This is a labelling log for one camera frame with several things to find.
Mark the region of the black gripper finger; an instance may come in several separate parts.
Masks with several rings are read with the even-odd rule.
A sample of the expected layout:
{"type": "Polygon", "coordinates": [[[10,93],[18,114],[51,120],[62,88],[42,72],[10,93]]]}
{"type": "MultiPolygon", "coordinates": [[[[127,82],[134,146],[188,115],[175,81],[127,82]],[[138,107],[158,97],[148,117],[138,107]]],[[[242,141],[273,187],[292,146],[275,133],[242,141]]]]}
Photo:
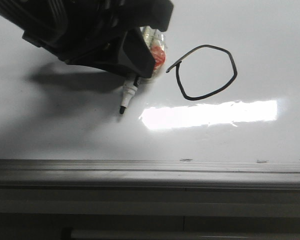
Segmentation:
{"type": "Polygon", "coordinates": [[[119,7],[119,20],[132,28],[150,26],[166,32],[173,9],[170,0],[126,0],[119,7]]]}

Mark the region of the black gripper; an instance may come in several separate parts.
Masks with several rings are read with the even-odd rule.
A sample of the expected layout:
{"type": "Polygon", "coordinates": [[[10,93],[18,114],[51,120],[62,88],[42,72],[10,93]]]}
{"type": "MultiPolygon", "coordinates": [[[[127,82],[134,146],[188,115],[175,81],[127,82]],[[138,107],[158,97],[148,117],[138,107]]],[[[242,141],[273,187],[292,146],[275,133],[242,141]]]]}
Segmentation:
{"type": "Polygon", "coordinates": [[[155,59],[139,27],[122,28],[124,0],[0,0],[22,39],[68,65],[149,79],[155,59]]]}

